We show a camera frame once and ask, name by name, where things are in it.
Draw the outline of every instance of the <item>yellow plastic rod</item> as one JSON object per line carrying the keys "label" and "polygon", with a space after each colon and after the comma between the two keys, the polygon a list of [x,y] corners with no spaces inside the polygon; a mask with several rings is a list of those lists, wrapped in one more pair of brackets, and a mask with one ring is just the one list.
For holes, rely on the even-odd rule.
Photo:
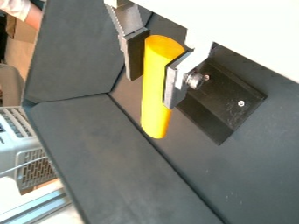
{"label": "yellow plastic rod", "polygon": [[165,65],[182,52],[182,46],[164,36],[152,35],[144,41],[141,127],[153,138],[165,136],[172,115],[162,103]]}

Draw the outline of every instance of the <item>black plastic surface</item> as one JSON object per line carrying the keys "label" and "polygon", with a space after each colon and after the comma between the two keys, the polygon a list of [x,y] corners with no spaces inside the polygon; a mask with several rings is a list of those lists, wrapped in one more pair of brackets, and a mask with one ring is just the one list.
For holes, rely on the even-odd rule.
{"label": "black plastic surface", "polygon": [[[150,13],[141,9],[144,22]],[[124,65],[103,1],[45,5],[23,98],[46,102],[105,93]]]}
{"label": "black plastic surface", "polygon": [[85,223],[221,223],[105,94],[27,114]]}
{"label": "black plastic surface", "polygon": [[[180,41],[181,29],[160,18],[152,21],[152,33],[168,32]],[[226,223],[296,224],[299,84],[222,47],[212,59],[266,95],[265,100],[221,146],[178,109],[172,111],[166,137],[150,142]],[[121,77],[112,93],[136,124],[141,80]]]}

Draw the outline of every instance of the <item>screw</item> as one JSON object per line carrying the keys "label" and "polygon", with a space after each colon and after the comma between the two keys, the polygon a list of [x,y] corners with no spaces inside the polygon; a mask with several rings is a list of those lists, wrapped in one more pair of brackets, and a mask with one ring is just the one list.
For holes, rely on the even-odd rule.
{"label": "screw", "polygon": [[244,101],[238,101],[238,102],[237,102],[237,105],[238,105],[240,107],[244,107],[244,105],[245,105]]}
{"label": "screw", "polygon": [[198,89],[201,86],[202,82],[202,76],[200,73],[196,73],[194,71],[189,72],[185,78],[185,84],[192,88],[192,89]]}

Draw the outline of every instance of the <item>white machine housing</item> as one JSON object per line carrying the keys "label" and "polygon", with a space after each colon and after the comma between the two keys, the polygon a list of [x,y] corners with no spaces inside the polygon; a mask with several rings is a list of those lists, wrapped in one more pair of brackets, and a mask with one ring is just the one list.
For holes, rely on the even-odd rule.
{"label": "white machine housing", "polygon": [[6,173],[25,190],[55,178],[41,143],[27,123],[21,107],[0,108],[0,173],[27,163]]}

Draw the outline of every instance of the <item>metal clamp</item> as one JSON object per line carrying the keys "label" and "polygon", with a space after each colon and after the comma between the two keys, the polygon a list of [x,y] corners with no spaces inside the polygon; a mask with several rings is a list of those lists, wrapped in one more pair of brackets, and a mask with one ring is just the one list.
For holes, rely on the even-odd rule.
{"label": "metal clamp", "polygon": [[180,79],[177,66],[189,55],[190,52],[185,52],[165,67],[162,104],[168,109],[172,109],[184,99],[188,88],[198,89],[201,83],[206,80],[206,77],[197,72],[197,69],[192,69],[181,77],[181,88],[174,86],[177,79]]}
{"label": "metal clamp", "polygon": [[132,81],[144,72],[144,42],[149,30],[142,26],[134,3],[126,0],[105,0],[105,4],[118,34],[120,50],[125,57],[125,77]]}

